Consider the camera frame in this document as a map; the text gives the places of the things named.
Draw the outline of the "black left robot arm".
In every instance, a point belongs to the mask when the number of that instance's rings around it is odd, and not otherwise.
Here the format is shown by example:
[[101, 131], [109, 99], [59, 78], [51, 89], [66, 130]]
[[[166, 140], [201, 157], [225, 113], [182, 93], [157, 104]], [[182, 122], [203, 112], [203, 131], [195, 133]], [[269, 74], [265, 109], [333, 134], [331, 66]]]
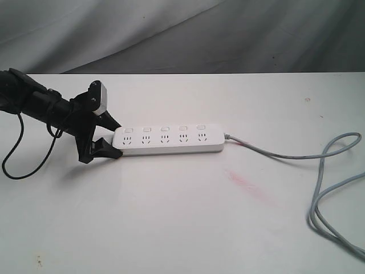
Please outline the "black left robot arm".
[[107, 111], [107, 89], [95, 80], [86, 92], [70, 100], [55, 90], [10, 68], [1, 71], [1, 111], [24, 113], [75, 137], [79, 161], [94, 158], [118, 159], [122, 153], [103, 138], [93, 140], [97, 126], [116, 131], [121, 125]]

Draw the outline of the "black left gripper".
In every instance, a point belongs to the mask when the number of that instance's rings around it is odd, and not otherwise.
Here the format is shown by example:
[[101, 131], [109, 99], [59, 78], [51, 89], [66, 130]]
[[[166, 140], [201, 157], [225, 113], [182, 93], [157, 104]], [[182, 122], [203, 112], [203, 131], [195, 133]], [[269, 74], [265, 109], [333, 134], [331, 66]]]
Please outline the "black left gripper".
[[104, 138], [93, 141], [96, 122], [99, 127], [115, 132], [121, 127], [108, 111], [96, 116], [87, 108], [87, 91], [71, 98], [67, 104], [66, 132], [75, 137], [78, 159], [89, 163], [94, 158], [118, 159], [123, 153]]

